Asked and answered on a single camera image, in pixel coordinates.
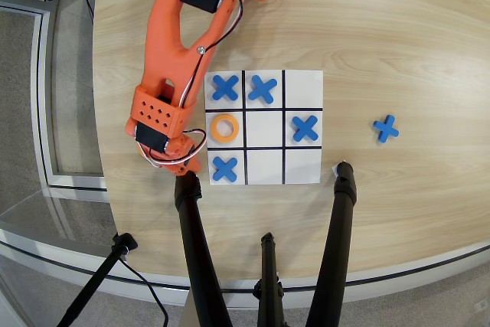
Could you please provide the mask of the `orange gripper black motor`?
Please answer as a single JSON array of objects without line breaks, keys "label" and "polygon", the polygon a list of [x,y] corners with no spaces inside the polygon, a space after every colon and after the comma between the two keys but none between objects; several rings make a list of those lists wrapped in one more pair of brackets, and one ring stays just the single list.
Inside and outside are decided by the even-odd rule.
[{"label": "orange gripper black motor", "polygon": [[185,130],[170,139],[141,122],[127,122],[126,133],[135,139],[142,157],[155,168],[165,168],[177,176],[201,170],[197,154],[202,149],[202,141],[196,143],[189,135],[201,135],[202,129]]}]

